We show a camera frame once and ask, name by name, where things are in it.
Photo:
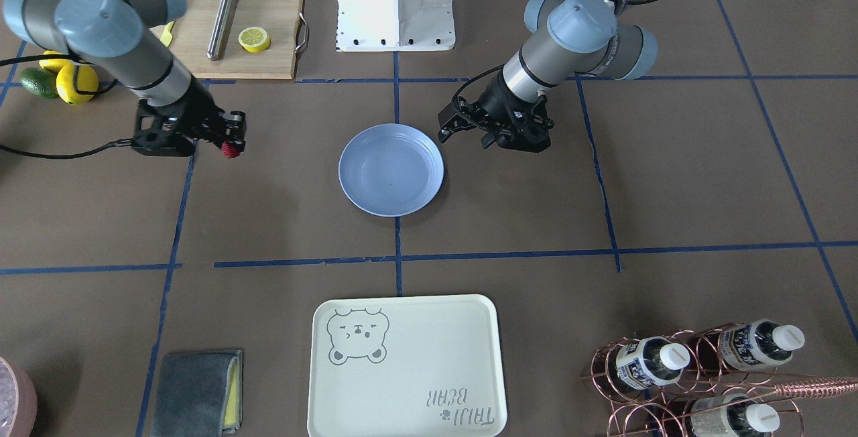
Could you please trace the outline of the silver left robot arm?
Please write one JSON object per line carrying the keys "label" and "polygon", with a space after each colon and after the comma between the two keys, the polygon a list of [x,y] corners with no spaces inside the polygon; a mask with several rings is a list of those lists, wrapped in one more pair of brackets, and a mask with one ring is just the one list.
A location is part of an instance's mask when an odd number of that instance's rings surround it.
{"label": "silver left robot arm", "polygon": [[653,1],[659,0],[528,0],[530,37],[505,64],[488,70],[490,82],[476,101],[454,93],[438,114],[438,140],[478,129],[485,149],[548,149],[554,128],[548,93],[555,86],[574,74],[634,80],[655,64],[655,36],[618,19],[628,7]]}

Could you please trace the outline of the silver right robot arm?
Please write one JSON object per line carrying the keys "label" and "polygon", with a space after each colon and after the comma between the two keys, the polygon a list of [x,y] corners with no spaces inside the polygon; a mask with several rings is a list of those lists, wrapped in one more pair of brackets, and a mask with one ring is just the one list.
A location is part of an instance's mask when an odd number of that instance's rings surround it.
{"label": "silver right robot arm", "polygon": [[4,0],[3,18],[27,43],[104,68],[137,96],[135,133],[116,141],[147,156],[188,157],[207,141],[235,158],[246,116],[224,111],[152,29],[180,19],[187,0]]}

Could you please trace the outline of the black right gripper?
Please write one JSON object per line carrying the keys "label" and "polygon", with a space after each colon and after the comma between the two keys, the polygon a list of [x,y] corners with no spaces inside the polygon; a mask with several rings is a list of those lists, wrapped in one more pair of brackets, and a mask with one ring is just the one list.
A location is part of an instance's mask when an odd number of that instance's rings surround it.
{"label": "black right gripper", "polygon": [[208,141],[219,150],[230,141],[243,153],[246,131],[244,111],[224,113],[208,89],[193,78],[172,104],[155,107],[145,100],[138,102],[131,147],[141,155],[188,157],[195,153],[195,140]]}

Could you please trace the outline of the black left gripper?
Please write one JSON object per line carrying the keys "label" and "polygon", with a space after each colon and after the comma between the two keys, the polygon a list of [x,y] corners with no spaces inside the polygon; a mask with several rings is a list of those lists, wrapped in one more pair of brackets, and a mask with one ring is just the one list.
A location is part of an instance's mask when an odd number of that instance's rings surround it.
{"label": "black left gripper", "polygon": [[438,142],[446,143],[461,131],[481,129],[481,147],[539,153],[551,146],[550,131],[554,120],[546,110],[548,97],[536,101],[521,100],[505,83],[502,74],[491,77],[487,88],[474,102],[445,105],[438,114]]}

